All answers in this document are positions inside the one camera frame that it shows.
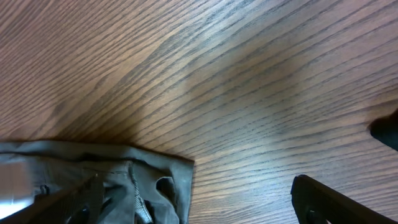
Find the grey shorts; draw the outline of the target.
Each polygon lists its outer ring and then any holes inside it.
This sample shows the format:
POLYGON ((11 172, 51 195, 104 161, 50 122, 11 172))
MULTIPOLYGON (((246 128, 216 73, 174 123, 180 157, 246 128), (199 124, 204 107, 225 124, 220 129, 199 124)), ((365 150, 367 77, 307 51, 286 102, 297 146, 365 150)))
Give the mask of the grey shorts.
POLYGON ((33 194, 69 189, 98 174, 126 196, 104 223, 188 223, 194 162, 131 146, 66 141, 1 143, 1 163, 25 162, 33 194))

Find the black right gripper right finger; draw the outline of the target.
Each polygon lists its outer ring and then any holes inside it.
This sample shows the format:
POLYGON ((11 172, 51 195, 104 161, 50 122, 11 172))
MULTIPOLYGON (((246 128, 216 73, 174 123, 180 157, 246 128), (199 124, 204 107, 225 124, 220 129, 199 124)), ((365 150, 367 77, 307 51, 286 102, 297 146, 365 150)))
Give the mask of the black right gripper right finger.
POLYGON ((397 224, 307 175, 294 178, 290 194, 300 224, 397 224))

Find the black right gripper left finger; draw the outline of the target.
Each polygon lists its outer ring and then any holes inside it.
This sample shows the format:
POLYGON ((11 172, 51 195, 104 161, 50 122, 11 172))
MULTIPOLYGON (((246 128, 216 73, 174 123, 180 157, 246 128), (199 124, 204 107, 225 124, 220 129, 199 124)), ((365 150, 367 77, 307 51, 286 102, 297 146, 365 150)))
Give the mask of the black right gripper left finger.
POLYGON ((95 174, 72 188, 43 196, 1 224, 95 224, 101 219, 103 199, 102 179, 95 174))

